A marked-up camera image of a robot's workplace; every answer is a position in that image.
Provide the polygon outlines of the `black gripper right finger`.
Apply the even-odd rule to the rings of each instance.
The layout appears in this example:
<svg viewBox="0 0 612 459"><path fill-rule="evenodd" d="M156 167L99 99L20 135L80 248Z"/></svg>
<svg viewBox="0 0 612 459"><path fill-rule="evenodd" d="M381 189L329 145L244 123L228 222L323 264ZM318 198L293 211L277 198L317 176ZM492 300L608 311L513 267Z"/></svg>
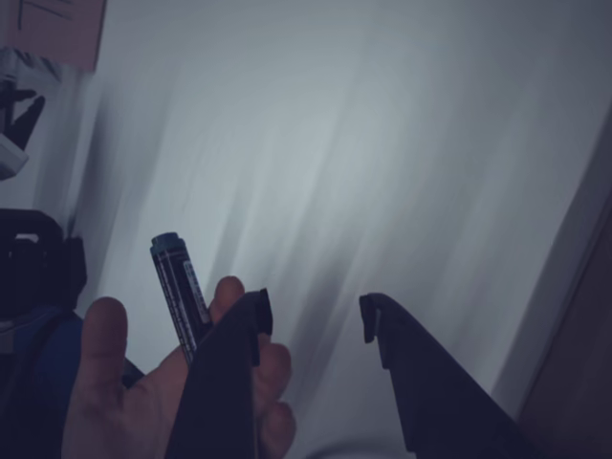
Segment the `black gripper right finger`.
<svg viewBox="0 0 612 459"><path fill-rule="evenodd" d="M390 373L406 450L418 458L541 458L543 454L401 304L359 299L364 340Z"/></svg>

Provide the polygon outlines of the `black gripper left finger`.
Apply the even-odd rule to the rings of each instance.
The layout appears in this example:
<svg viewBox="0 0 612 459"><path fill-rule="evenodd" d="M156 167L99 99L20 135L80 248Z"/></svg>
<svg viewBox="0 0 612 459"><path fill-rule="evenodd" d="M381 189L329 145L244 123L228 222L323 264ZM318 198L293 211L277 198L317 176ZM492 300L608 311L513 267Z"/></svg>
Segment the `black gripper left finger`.
<svg viewBox="0 0 612 459"><path fill-rule="evenodd" d="M244 294L200 341L167 444L167 458L260 455L253 401L258 337L273 331L265 289Z"/></svg>

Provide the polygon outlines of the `person's left hand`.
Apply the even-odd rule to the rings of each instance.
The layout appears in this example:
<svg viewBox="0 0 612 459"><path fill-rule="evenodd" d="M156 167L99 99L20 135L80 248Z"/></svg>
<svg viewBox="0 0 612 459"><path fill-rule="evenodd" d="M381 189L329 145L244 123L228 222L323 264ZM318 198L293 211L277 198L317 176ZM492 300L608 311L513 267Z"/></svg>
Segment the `person's left hand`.
<svg viewBox="0 0 612 459"><path fill-rule="evenodd" d="M79 366L63 429L64 458L162 458L187 378L183 351L175 348L135 385L121 381L128 336L123 304L95 300L83 321ZM283 458L296 434L295 415L282 401L292 376L289 349L258 337L253 370L254 414L265 458Z"/></svg>

